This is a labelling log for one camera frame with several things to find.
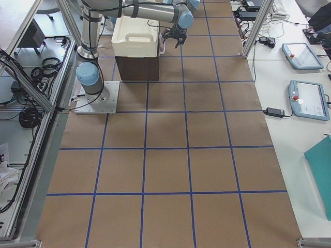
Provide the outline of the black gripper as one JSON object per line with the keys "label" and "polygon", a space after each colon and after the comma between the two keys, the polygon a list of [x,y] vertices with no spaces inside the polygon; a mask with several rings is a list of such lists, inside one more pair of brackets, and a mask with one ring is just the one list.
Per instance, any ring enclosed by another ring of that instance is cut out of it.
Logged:
{"label": "black gripper", "polygon": [[173,24],[170,31],[163,33],[163,43],[169,38],[176,39],[176,45],[175,48],[177,49],[180,45],[183,45],[185,43],[185,40],[187,38],[187,29],[181,28],[178,24]]}

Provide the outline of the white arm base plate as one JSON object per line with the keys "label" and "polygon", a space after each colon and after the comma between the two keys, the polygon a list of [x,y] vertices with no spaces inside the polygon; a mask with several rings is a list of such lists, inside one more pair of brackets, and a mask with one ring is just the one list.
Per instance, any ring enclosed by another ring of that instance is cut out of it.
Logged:
{"label": "white arm base plate", "polygon": [[115,114],[117,109],[119,81],[105,81],[101,95],[86,95],[80,87],[80,95],[74,108],[76,114]]}

